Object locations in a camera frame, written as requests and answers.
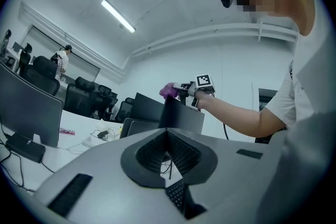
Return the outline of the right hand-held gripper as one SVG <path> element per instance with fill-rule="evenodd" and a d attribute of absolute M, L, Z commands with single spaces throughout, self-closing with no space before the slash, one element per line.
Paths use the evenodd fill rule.
<path fill-rule="evenodd" d="M 173 89 L 180 91 L 180 101 L 183 105 L 195 110 L 198 108 L 199 98 L 196 96 L 198 92 L 214 96 L 215 88 L 212 78 L 208 74 L 198 75 L 194 81 L 188 83 L 174 83 Z"/>

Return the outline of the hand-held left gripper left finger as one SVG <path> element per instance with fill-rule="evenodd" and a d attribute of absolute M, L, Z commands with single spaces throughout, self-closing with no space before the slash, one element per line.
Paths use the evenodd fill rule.
<path fill-rule="evenodd" d="M 185 218 L 164 189 L 139 186 L 123 171 L 124 150 L 155 131 L 147 131 L 95 146 L 47 178 L 34 197 L 50 203 L 78 175 L 92 179 L 65 220 L 76 224 L 183 224 Z"/>

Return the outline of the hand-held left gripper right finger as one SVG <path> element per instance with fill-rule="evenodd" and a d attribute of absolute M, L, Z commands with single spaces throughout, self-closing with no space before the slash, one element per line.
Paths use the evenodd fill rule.
<path fill-rule="evenodd" d="M 167 224 L 279 224 L 267 190 L 276 173 L 286 133 L 269 144 L 238 142 L 166 130 L 174 152 L 182 145 L 182 209 L 166 210 Z"/>

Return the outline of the purple cloth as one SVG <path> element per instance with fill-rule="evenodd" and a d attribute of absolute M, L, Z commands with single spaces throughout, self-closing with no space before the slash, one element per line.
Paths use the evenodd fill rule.
<path fill-rule="evenodd" d="M 159 92 L 159 95 L 166 99 L 168 96 L 176 98 L 179 96 L 180 83 L 170 82 L 166 84 Z"/>

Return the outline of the person's right forearm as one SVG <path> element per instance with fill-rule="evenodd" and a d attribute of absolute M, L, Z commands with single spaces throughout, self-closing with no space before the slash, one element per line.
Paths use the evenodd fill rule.
<path fill-rule="evenodd" d="M 231 129 L 250 137 L 262 138 L 272 135 L 285 127 L 283 121 L 267 108 L 260 112 L 240 108 L 198 90 L 197 107 L 209 112 Z"/>

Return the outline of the middle grey monitor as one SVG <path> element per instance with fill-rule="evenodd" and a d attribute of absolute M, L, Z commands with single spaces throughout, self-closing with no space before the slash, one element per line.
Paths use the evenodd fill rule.
<path fill-rule="evenodd" d="M 158 125 L 159 125 L 159 122 L 133 121 L 130 124 L 127 137 L 138 134 L 138 133 L 155 130 L 158 128 Z"/>
<path fill-rule="evenodd" d="M 119 139 L 122 139 L 128 136 L 131 123 L 134 121 L 135 119 L 131 119 L 131 118 L 126 118 L 124 120 Z"/>

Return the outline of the grey monitor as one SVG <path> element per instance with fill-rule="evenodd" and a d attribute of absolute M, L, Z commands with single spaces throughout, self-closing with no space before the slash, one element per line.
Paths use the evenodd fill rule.
<path fill-rule="evenodd" d="M 158 128 L 158 125 L 159 125 L 159 122 L 133 121 L 130 124 L 127 137 L 138 134 L 138 133 L 155 130 Z"/>
<path fill-rule="evenodd" d="M 0 62 L 0 118 L 8 129 L 57 147 L 63 102 L 35 87 Z"/>
<path fill-rule="evenodd" d="M 131 119 L 131 118 L 126 118 L 124 120 L 119 139 L 122 139 L 128 136 L 131 123 L 134 121 L 135 119 Z"/>

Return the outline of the grey monitor on left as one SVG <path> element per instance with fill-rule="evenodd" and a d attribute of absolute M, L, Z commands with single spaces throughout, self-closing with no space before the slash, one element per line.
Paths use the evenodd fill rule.
<path fill-rule="evenodd" d="M 57 147 L 63 102 L 35 87 L 0 62 L 0 118 L 8 129 Z"/>

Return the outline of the black keyboard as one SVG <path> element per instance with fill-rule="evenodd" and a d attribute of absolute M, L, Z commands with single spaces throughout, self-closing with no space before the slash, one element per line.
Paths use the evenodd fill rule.
<path fill-rule="evenodd" d="M 165 189 L 168 199 L 180 212 L 184 210 L 185 188 L 184 180 L 180 179 Z"/>

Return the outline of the black office chair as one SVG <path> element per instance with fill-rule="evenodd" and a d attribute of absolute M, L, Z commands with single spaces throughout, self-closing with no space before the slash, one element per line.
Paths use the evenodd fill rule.
<path fill-rule="evenodd" d="M 32 46 L 29 43 L 27 43 L 26 47 L 24 48 L 24 50 L 20 54 L 20 60 L 19 60 L 19 66 L 18 66 L 18 71 L 19 71 L 20 76 L 22 75 L 26 66 L 30 62 L 31 52 L 32 52 Z"/>
<path fill-rule="evenodd" d="M 64 110 L 93 118 L 93 105 L 96 100 L 95 85 L 82 77 L 67 86 Z"/>
<path fill-rule="evenodd" d="M 35 58 L 31 65 L 27 65 L 20 76 L 37 88 L 55 96 L 60 88 L 56 79 L 58 65 L 44 56 Z"/>
<path fill-rule="evenodd" d="M 124 101 L 122 101 L 114 121 L 117 123 L 123 123 L 126 118 L 129 118 L 133 103 L 133 98 L 126 98 Z"/>
<path fill-rule="evenodd" d="M 94 112 L 97 112 L 99 119 L 110 120 L 112 108 L 117 103 L 117 94 L 106 86 L 98 85 L 95 91 L 96 100 L 93 105 Z"/>

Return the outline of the black docking station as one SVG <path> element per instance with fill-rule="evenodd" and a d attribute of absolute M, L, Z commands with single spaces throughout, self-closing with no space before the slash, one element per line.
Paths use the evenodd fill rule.
<path fill-rule="evenodd" d="M 37 144 L 18 133 L 10 136 L 5 144 L 11 151 L 36 163 L 42 162 L 46 151 L 43 145 Z"/>

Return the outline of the dark glass window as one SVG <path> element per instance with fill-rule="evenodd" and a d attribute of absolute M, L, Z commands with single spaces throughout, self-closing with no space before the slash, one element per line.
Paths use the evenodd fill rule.
<path fill-rule="evenodd" d="M 276 93 L 277 90 L 263 88 L 258 89 L 260 111 L 270 102 L 270 100 L 276 95 Z"/>

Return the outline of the ceiling light strip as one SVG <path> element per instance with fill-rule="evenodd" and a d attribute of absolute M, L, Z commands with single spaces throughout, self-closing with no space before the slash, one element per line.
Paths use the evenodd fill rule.
<path fill-rule="evenodd" d="M 130 33 L 135 32 L 135 28 L 121 15 L 121 13 L 108 1 L 102 0 L 101 5 L 125 27 Z"/>

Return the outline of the person's white t-shirt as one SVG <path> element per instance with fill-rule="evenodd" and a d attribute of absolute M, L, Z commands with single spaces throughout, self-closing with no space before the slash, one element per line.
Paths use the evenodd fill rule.
<path fill-rule="evenodd" d="M 322 0 L 267 109 L 288 127 L 267 190 L 279 224 L 327 224 L 336 193 L 336 32 Z"/>

